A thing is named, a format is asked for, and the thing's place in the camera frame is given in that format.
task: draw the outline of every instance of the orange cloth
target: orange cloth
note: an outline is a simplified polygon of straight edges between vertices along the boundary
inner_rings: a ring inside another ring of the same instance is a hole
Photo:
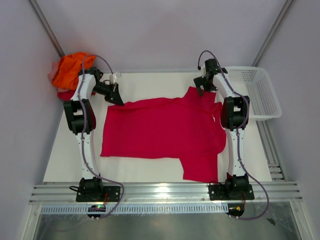
[[[77,52],[63,56],[58,65],[58,72],[52,80],[52,85],[67,90],[76,90],[79,82],[78,73],[81,70],[81,64],[84,57],[88,55],[85,52]],[[96,60],[95,56],[89,56],[84,60],[84,68],[91,68]]]

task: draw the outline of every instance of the folded red cloth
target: folded red cloth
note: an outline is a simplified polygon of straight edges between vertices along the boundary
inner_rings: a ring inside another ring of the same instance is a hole
[[[218,153],[226,145],[216,94],[189,87],[182,98],[154,98],[109,106],[102,157],[179,158],[183,179],[218,181]]]

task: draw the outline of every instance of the pile of clothes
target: pile of clothes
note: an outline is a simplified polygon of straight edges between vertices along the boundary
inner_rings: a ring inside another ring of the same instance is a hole
[[[60,61],[53,62],[48,79],[57,88],[57,96],[63,101],[69,101],[75,94],[79,82],[79,72],[82,61],[89,53],[77,52],[63,56]],[[95,56],[85,58],[84,68],[91,68],[96,60]]]

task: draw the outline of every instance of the red cloth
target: red cloth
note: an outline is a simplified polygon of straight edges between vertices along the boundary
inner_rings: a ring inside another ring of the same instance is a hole
[[[179,158],[183,179],[218,181],[218,153],[226,145],[216,94],[189,87],[182,98],[154,98],[109,106],[102,157]]]

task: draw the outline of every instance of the cable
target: cable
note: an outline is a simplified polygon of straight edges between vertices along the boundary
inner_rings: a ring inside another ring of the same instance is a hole
[[[245,165],[244,165],[243,162],[242,162],[241,155],[240,155],[240,134],[239,134],[239,129],[242,128],[242,127],[246,124],[246,122],[247,122],[247,120],[248,120],[248,118],[249,118],[249,103],[248,103],[247,99],[246,99],[243,95],[241,95],[240,93],[236,92],[236,91],[232,88],[231,84],[229,83],[228,79],[226,78],[226,75],[224,74],[224,71],[222,70],[222,67],[221,67],[218,59],[216,58],[216,56],[215,56],[211,51],[209,51],[209,50],[204,50],[203,52],[201,52],[201,54],[200,54],[200,56],[199,56],[199,58],[198,58],[198,66],[197,66],[198,70],[201,69],[201,68],[200,68],[200,59],[201,59],[201,56],[202,56],[204,53],[209,53],[209,54],[211,54],[211,55],[213,56],[213,58],[216,60],[216,63],[217,63],[218,68],[219,68],[219,70],[220,70],[220,72],[221,72],[221,74],[222,74],[222,77],[223,77],[225,83],[228,85],[228,87],[229,87],[229,89],[231,90],[231,92],[234,93],[234,94],[236,94],[236,95],[238,95],[239,97],[241,97],[241,98],[243,99],[243,101],[245,102],[245,105],[246,105],[246,115],[245,115],[244,121],[243,121],[243,123],[240,124],[240,126],[238,126],[238,127],[236,128],[238,160],[239,160],[240,165],[241,165],[242,169],[244,170],[244,172],[245,172],[250,178],[252,178],[252,179],[262,188],[262,190],[264,191],[265,197],[266,197],[266,207],[265,207],[265,210],[263,211],[263,213],[261,213],[261,214],[258,215],[258,216],[255,216],[255,217],[239,217],[239,218],[237,218],[237,219],[246,220],[246,221],[256,220],[256,219],[259,219],[259,218],[263,217],[263,216],[267,213],[267,211],[268,211],[268,209],[269,209],[269,206],[270,206],[270,199],[269,199],[269,195],[268,195],[268,193],[267,193],[267,190],[266,190],[265,187],[261,184],[261,182],[259,182],[257,179],[255,179],[255,178],[247,171],[247,169],[245,168]]]
[[[81,80],[80,86],[79,86],[78,91],[77,91],[77,97],[78,97],[78,100],[79,100],[79,102],[80,102],[80,104],[81,104],[82,112],[83,112],[83,118],[84,118],[84,125],[83,125],[83,129],[82,129],[82,132],[81,132],[81,154],[82,154],[82,157],[83,157],[84,164],[85,164],[86,168],[89,170],[89,172],[92,173],[92,175],[94,175],[96,178],[101,179],[101,180],[104,180],[104,181],[107,181],[107,182],[110,182],[110,183],[113,183],[113,184],[120,185],[121,188],[122,188],[122,193],[121,193],[121,195],[120,195],[120,197],[119,197],[119,201],[115,204],[115,206],[114,206],[109,212],[107,212],[107,213],[104,214],[103,216],[99,217],[99,219],[104,219],[104,218],[108,217],[108,216],[118,207],[118,205],[120,204],[120,202],[121,202],[121,200],[122,200],[122,198],[123,198],[123,196],[124,196],[124,193],[125,193],[125,186],[124,186],[121,182],[113,181],[113,180],[104,178],[104,177],[102,177],[102,176],[99,176],[98,174],[96,174],[96,173],[89,167],[89,164],[88,164],[88,162],[87,162],[87,160],[86,160],[84,133],[86,132],[86,128],[87,128],[87,111],[86,111],[86,107],[85,107],[83,101],[81,100],[80,91],[81,91],[82,85],[83,85],[83,83],[84,83],[84,81],[85,81],[85,59],[86,59],[87,57],[91,57],[91,56],[95,56],[95,57],[98,57],[98,58],[100,58],[101,60],[103,60],[103,61],[107,64],[107,66],[109,67],[111,74],[113,74],[114,72],[112,71],[112,68],[110,67],[109,63],[108,63],[103,57],[101,57],[101,56],[99,56],[99,55],[95,55],[95,54],[88,54],[88,55],[84,56],[84,58],[82,59],[82,65],[81,65],[81,69],[82,69],[82,80]],[[71,186],[71,187],[70,187],[70,189],[73,190],[73,191],[75,190],[75,188],[77,188],[77,187],[76,187],[76,186]],[[49,221],[49,222],[47,223],[47,225],[45,226],[45,228],[44,228],[44,230],[43,230],[43,232],[42,232],[42,234],[41,234],[41,236],[40,236],[39,239],[41,240],[41,239],[44,237],[44,233],[46,232],[47,229],[51,229],[51,230],[56,231],[56,232],[59,232],[59,233],[64,233],[64,232],[68,232],[68,231],[70,231],[70,230],[75,229],[76,227],[80,226],[81,224],[83,224],[83,223],[85,223],[85,222],[87,222],[87,221],[89,221],[89,220],[90,220],[90,218],[85,219],[85,220],[77,223],[77,224],[74,225],[73,227],[68,228],[68,229],[55,229],[55,228],[53,228],[53,227],[50,225],[51,221]]]

